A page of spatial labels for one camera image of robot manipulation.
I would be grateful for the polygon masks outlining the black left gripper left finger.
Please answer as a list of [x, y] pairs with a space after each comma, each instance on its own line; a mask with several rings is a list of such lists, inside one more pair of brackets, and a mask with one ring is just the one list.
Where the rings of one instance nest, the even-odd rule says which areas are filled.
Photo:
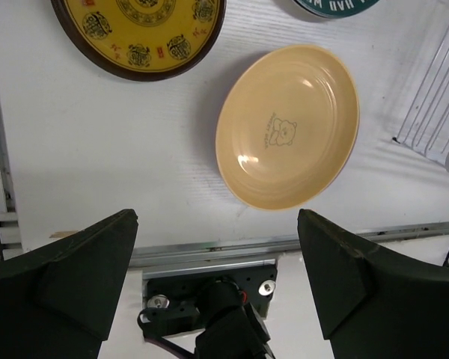
[[0, 358], [97, 358], [138, 232], [123, 209], [0, 263]]

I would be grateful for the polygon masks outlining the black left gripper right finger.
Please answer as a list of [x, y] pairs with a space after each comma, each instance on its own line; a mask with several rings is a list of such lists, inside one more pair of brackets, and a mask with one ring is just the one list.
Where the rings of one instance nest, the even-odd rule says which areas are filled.
[[449, 268], [399, 254], [309, 209], [300, 248], [335, 358], [449, 358]]

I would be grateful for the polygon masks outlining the tan beige plate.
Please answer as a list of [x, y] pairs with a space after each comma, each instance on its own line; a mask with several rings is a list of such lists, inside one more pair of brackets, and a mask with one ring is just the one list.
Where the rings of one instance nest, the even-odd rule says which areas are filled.
[[256, 209], [301, 205], [342, 171], [359, 123], [355, 82], [336, 55], [311, 44], [277, 49], [252, 64], [224, 101], [219, 173]]

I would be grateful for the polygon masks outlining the yellow brown plate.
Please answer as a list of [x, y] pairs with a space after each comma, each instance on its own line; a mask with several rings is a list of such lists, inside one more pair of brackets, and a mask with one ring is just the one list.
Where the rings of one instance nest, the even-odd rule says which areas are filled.
[[201, 62], [222, 29], [226, 1], [53, 1], [76, 48], [135, 82], [178, 76]]

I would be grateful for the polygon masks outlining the green rim white plate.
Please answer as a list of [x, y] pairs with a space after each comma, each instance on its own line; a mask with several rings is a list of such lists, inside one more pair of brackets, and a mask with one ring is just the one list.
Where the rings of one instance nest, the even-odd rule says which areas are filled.
[[274, 1], [284, 12], [296, 19], [308, 22], [325, 22], [346, 19], [372, 8], [379, 0], [370, 1]]

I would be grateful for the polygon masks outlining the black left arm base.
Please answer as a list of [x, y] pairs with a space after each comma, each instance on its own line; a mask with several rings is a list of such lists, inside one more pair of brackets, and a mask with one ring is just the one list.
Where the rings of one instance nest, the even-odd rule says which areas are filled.
[[245, 265], [215, 266], [185, 274], [143, 277], [143, 316], [147, 321], [198, 316], [196, 302], [209, 287], [229, 283], [241, 299], [267, 317], [276, 289], [278, 269], [275, 261]]

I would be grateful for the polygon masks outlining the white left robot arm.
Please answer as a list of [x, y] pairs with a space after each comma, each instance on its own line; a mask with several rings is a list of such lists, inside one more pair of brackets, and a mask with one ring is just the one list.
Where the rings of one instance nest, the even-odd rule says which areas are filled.
[[[138, 232], [121, 210], [71, 236], [0, 263], [0, 358], [96, 358], [109, 338]], [[399, 254], [309, 209], [300, 248], [323, 337], [336, 358], [449, 358], [449, 267]], [[231, 277], [168, 293], [198, 313], [188, 352], [137, 318], [144, 340], [179, 358], [271, 358], [269, 333]]]

